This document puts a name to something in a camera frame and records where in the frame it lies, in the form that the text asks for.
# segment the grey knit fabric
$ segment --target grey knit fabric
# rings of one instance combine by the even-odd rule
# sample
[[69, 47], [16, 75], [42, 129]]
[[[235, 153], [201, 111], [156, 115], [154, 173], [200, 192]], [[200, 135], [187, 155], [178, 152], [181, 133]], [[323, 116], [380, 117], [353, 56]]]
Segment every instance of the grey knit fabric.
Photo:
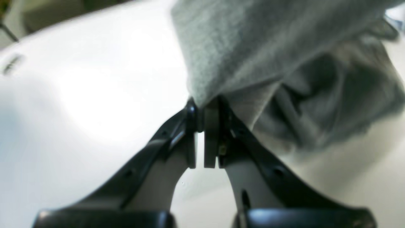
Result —
[[179, 0], [172, 9], [202, 107], [225, 94], [276, 153], [311, 151], [402, 110], [405, 96], [381, 39], [401, 0]]

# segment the black plastic part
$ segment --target black plastic part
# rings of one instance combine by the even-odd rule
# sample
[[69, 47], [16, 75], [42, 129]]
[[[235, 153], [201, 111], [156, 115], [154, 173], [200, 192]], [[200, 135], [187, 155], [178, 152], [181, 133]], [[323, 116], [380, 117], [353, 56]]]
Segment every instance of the black plastic part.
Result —
[[347, 209], [253, 209], [240, 212], [234, 228], [375, 228], [370, 213]]
[[[242, 216], [242, 220], [252, 219], [241, 227], [339, 227], [343, 221], [347, 221], [344, 224], [366, 225], [358, 227], [376, 227], [367, 209], [343, 206], [306, 185], [258, 142], [224, 99], [220, 103], [220, 132], [227, 147], [224, 155], [218, 155], [220, 167], [225, 168], [238, 211], [243, 212], [239, 217]], [[273, 224], [275, 217], [286, 220], [284, 223], [275, 220]], [[329, 226], [335, 222], [333, 219], [339, 217], [341, 223]], [[258, 226], [254, 218], [268, 221], [268, 226]], [[318, 219], [319, 223], [311, 222], [311, 219]]]
[[169, 214], [175, 186], [196, 164], [193, 104], [166, 121], [103, 186], [70, 207], [41, 212], [34, 227], [175, 227]]
[[42, 211], [34, 228], [176, 228], [167, 211], [119, 212], [98, 210]]
[[204, 109], [204, 167], [215, 168], [215, 160], [220, 145], [220, 112], [218, 98]]

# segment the white surface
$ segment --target white surface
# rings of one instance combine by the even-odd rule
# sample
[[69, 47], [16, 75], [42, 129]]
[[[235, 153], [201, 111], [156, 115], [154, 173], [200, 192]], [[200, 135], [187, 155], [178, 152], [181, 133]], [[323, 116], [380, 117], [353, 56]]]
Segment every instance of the white surface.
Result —
[[393, 19], [405, 21], [405, 3], [387, 10], [387, 14]]
[[[134, 2], [27, 37], [0, 55], [0, 227], [28, 228], [39, 209], [78, 201], [141, 149], [188, 97], [170, 1]], [[389, 45], [398, 70], [405, 45]], [[290, 164], [318, 190], [369, 206], [379, 227], [405, 226], [405, 118]], [[230, 227], [236, 212], [223, 170], [195, 170], [175, 191], [180, 228]]]

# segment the black clamp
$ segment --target black clamp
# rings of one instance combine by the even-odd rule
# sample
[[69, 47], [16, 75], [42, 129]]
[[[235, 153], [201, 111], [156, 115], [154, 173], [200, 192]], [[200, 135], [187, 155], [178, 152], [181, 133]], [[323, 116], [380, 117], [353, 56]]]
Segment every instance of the black clamp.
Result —
[[34, 228], [174, 228], [170, 206], [187, 168], [196, 167], [196, 132], [205, 132], [204, 167], [218, 160], [234, 192], [234, 228], [375, 228], [367, 209], [343, 206], [301, 181], [266, 150], [224, 98], [198, 110], [192, 100], [103, 186], [64, 209], [44, 210]]

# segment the clamp jaw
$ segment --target clamp jaw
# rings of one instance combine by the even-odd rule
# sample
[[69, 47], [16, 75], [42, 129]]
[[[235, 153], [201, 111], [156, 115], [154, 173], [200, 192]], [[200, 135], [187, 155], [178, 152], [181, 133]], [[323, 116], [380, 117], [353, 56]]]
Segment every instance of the clamp jaw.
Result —
[[196, 167], [196, 132], [205, 132], [204, 167], [228, 174], [238, 213], [234, 228], [376, 228], [367, 209], [343, 206], [301, 181], [266, 150], [222, 97], [198, 110], [193, 100], [95, 192], [38, 214], [34, 228], [175, 228], [175, 186]]

